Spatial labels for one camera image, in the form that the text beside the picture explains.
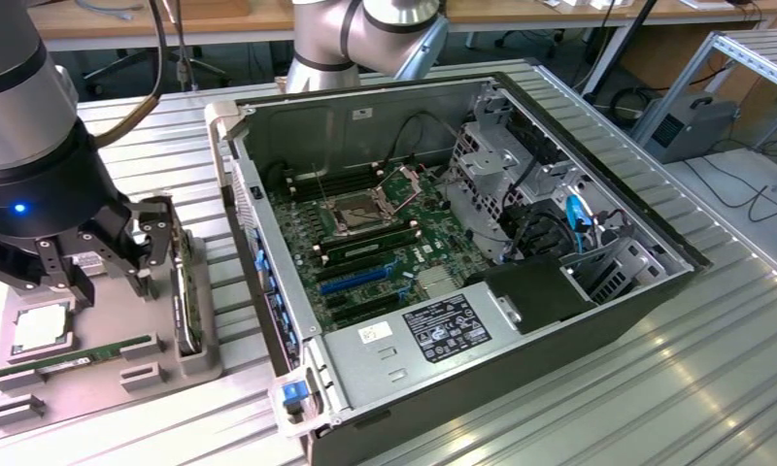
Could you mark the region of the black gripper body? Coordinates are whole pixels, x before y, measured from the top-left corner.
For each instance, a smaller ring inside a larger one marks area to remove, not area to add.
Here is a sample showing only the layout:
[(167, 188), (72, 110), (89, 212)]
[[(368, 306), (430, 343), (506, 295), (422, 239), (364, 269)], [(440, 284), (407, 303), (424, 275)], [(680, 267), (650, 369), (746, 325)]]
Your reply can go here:
[(92, 221), (117, 234), (129, 223), (127, 203), (96, 138), (75, 126), (41, 158), (0, 169), (0, 239), (57, 236)]

